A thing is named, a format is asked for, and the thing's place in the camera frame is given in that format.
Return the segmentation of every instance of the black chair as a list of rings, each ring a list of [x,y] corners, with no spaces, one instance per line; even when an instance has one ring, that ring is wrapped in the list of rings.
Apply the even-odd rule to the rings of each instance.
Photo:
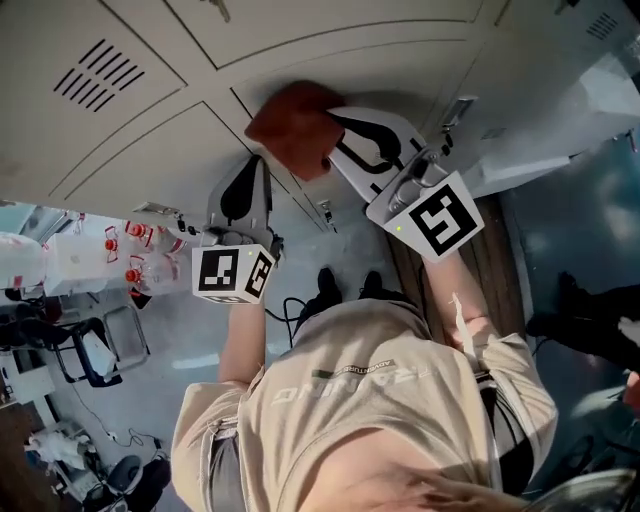
[[[138,360],[127,364],[124,367],[118,368],[107,375],[99,375],[92,367],[91,360],[85,349],[82,339],[89,332],[93,332],[102,343],[113,353],[116,360],[120,362],[120,356],[113,344],[107,319],[118,313],[129,311],[132,315],[133,322],[138,333],[142,353]],[[73,347],[63,347],[62,345],[71,339]],[[66,325],[54,325],[40,318],[23,318],[10,322],[8,324],[0,326],[0,344],[5,350],[17,350],[17,349],[47,349],[56,354],[58,364],[65,380],[74,384],[82,380],[86,380],[94,388],[104,388],[115,386],[122,382],[121,373],[132,370],[142,365],[147,357],[150,355],[149,347],[147,346],[146,338],[140,325],[140,320],[135,310],[130,306],[122,306],[116,308],[100,318],[89,318],[81,322],[66,324]],[[84,375],[80,377],[72,377],[69,375],[62,358],[62,350],[68,350],[70,348],[75,349],[80,365],[84,371]]]

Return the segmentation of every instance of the red cloth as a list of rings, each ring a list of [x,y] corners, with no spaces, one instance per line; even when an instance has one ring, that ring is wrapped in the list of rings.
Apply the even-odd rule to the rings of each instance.
[[[294,82],[269,98],[244,133],[293,174],[309,181],[331,169],[327,157],[344,129],[325,111],[342,106],[342,96],[326,87]]]

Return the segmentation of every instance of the pants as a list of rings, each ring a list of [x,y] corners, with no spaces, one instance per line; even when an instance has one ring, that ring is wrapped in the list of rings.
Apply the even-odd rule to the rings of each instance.
[[[363,289],[360,293],[360,297],[358,297],[358,300],[360,299],[393,300],[396,302],[406,302],[407,304],[411,304],[413,307],[416,307],[416,305],[403,293],[392,292],[390,290],[385,290],[384,288],[373,291]],[[298,332],[300,326],[312,316],[322,313],[333,306],[337,306],[341,302],[342,295],[340,293],[319,293],[315,298],[307,302],[307,305],[302,309],[298,323],[296,324],[295,332]]]

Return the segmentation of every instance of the gray floor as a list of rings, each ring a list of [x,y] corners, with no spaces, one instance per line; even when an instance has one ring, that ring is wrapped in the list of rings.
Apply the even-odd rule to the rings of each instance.
[[[357,297],[368,270],[381,272],[384,284],[399,289],[391,256],[382,233],[362,218],[340,228],[340,233],[312,234],[289,242],[286,259],[271,277],[266,291],[266,306],[282,315],[282,301],[289,296],[308,300],[317,293],[316,275],[324,265],[331,266],[345,299]],[[87,296],[77,298],[84,316],[95,316],[124,303],[126,294],[103,292],[100,304]],[[290,304],[290,314],[298,309]],[[85,382],[76,390],[86,405],[113,431],[121,443],[128,443],[129,428],[162,439],[169,451],[185,388],[192,382],[215,381],[220,351],[226,339],[227,307],[193,297],[190,293],[154,298],[140,312],[143,329],[151,349],[147,362],[128,373],[124,382],[105,389],[91,388]],[[132,324],[126,317],[114,319],[112,328],[119,351],[132,353]],[[284,324],[267,321],[267,363],[289,348]],[[69,371],[77,374],[70,361]],[[67,384],[55,364],[51,364],[56,392],[55,407],[64,418],[83,425],[94,439],[103,461],[115,464],[123,456],[138,454],[148,461],[154,454],[153,442],[144,438],[145,446],[123,448],[110,441],[99,421],[81,404],[71,385]],[[172,488],[165,490],[157,509],[182,511],[184,505]]]
[[[626,139],[508,191],[502,202],[517,224],[535,311],[555,310],[562,271],[591,293],[640,283],[640,156]],[[557,481],[559,464],[580,438],[619,438],[631,415],[603,398],[610,394],[603,390],[626,381],[607,361],[549,342],[537,365],[560,411],[554,447],[535,482],[544,486]]]

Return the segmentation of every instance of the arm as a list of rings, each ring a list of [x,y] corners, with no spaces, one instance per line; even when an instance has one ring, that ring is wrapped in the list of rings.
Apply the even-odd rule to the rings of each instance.
[[[526,411],[528,428],[525,431],[531,431],[528,435],[534,446],[535,473],[549,453],[557,410],[540,381],[529,347],[518,334],[500,338],[496,333],[482,290],[460,253],[456,251],[440,263],[424,260],[424,267],[442,323],[456,342],[456,348],[461,348],[462,336],[456,327],[453,293],[460,300],[462,318],[473,337],[476,356],[494,377],[499,373],[510,383],[513,389],[509,399],[511,405],[517,403],[518,410]]]
[[[266,328],[264,304],[236,304],[229,312],[229,334],[220,356],[218,382],[246,386],[264,366]]]
[[[482,290],[462,261],[458,251],[440,263],[422,259],[433,291],[436,308],[440,313],[446,333],[456,344],[462,342],[456,327],[456,306],[453,303],[455,293],[462,306],[462,318],[469,333],[474,338],[483,331],[493,331],[489,310]]]

